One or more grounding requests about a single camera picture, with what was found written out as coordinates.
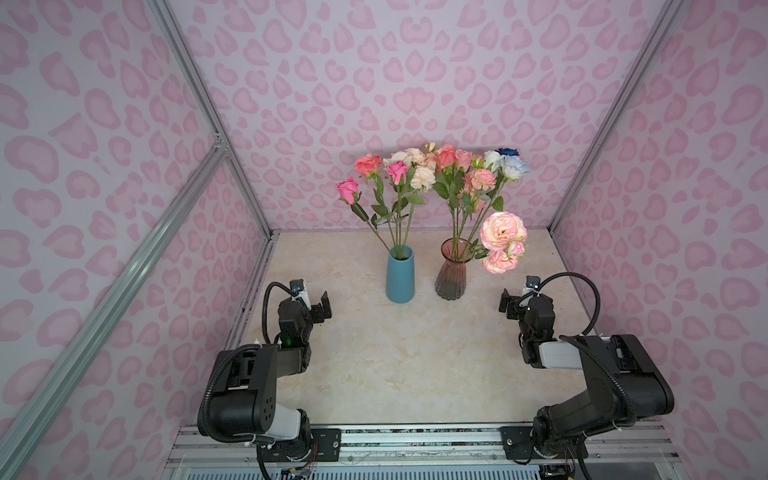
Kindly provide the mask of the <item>small pink spray roses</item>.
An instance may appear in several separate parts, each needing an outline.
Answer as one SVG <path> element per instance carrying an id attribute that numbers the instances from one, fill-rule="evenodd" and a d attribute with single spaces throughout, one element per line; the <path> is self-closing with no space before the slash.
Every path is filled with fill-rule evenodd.
<path id="1" fill-rule="evenodd" d="M 457 248 L 459 259 L 479 260 L 492 274 L 515 269 L 523 257 L 528 238 L 524 221 L 505 209 L 501 195 L 508 179 L 501 172 L 474 169 L 465 177 L 462 206 L 465 220 L 474 219 L 466 244 Z"/>

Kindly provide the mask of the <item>pink cream spray roses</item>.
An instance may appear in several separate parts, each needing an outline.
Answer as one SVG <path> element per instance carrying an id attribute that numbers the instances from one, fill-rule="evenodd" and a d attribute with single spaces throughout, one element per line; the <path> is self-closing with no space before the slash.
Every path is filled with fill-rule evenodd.
<path id="1" fill-rule="evenodd" d="M 405 150 L 405 162 L 409 165 L 408 186 L 410 192 L 422 193 L 430 190 L 436 182 L 437 146 L 429 142 L 423 148 Z"/>

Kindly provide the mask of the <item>cream pink rose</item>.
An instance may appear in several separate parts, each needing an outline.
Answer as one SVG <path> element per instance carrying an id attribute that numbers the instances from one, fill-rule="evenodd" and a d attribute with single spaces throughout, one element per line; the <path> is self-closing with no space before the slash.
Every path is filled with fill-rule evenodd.
<path id="1" fill-rule="evenodd" d="M 388 174 L 388 171 L 387 171 L 387 167 L 388 167 L 389 165 L 391 165 L 392 163 L 395 163 L 395 162 L 397 162 L 397 161 L 404 161 L 404 162 L 405 162 L 405 156 L 406 156 L 406 154 L 405 154 L 405 150 L 401 150 L 401 151 L 398 151 L 398 152 L 395 152 L 395 153 L 393 153 L 393 154 L 392 154 L 392 155 L 391 155 L 389 158 L 386 158 L 386 159 L 385 159 L 385 161 L 384 161 L 384 165 L 385 165 L 385 173 L 386 173 L 386 176 L 387 176 L 387 178 L 388 178 L 388 182 L 389 182 L 389 184 L 390 184 L 390 185 L 391 185 L 391 182 L 390 182 L 390 177 L 389 177 L 389 174 Z M 408 186 L 408 180 L 409 180 L 409 171 L 408 171 L 408 175 L 407 175 L 407 190 L 406 190 L 406 199 L 405 199 L 405 201 L 404 201 L 404 203 L 405 203 L 405 204 L 406 204 L 406 200 L 407 200 L 407 198 L 408 198 L 410 195 L 414 194 L 414 192 L 410 192 L 410 190 L 409 190 L 409 186 Z"/>

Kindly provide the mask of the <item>magenta small rose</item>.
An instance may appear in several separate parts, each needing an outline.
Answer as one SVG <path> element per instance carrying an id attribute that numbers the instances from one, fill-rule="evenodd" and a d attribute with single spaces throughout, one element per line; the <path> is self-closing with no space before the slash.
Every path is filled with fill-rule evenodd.
<path id="1" fill-rule="evenodd" d="M 404 220 L 403 210 L 405 208 L 404 201 L 406 199 L 409 166 L 404 161 L 397 161 L 389 165 L 387 171 L 395 193 L 395 201 L 391 209 L 391 224 L 394 226 L 395 258 L 404 260 L 406 254 L 402 222 Z"/>
<path id="2" fill-rule="evenodd" d="M 368 228 L 373 232 L 375 237 L 384 246 L 384 248 L 387 251 L 390 251 L 390 247 L 387 245 L 378 231 L 378 226 L 375 224 L 373 218 L 367 213 L 366 209 L 360 203 L 361 192 L 359 182 L 349 176 L 347 179 L 336 185 L 336 190 L 340 200 L 349 206 L 354 215 L 368 226 Z"/>

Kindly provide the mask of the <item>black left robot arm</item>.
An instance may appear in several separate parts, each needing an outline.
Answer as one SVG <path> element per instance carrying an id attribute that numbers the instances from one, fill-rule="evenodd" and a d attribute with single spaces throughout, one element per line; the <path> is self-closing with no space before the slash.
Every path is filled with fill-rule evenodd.
<path id="1" fill-rule="evenodd" d="M 308 414 L 280 405 L 278 380 L 307 371 L 315 325 L 332 317 L 327 293 L 306 305 L 300 297 L 278 306 L 276 343 L 244 344 L 217 355 L 198 410 L 201 435 L 225 443 L 250 443 L 274 459 L 304 461 L 314 456 Z"/>

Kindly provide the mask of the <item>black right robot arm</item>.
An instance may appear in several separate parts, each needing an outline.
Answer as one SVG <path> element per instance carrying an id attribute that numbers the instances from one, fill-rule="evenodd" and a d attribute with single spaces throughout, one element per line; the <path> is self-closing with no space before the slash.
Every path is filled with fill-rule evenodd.
<path id="1" fill-rule="evenodd" d="M 518 323 L 525 364 L 579 370 L 585 382 L 581 393 L 540 408 L 530 427 L 502 427 L 507 459 L 521 465 L 567 453 L 584 459 L 587 439 L 673 410 L 672 389 L 636 336 L 555 336 L 554 301 L 532 290 L 503 291 L 499 311 Z"/>

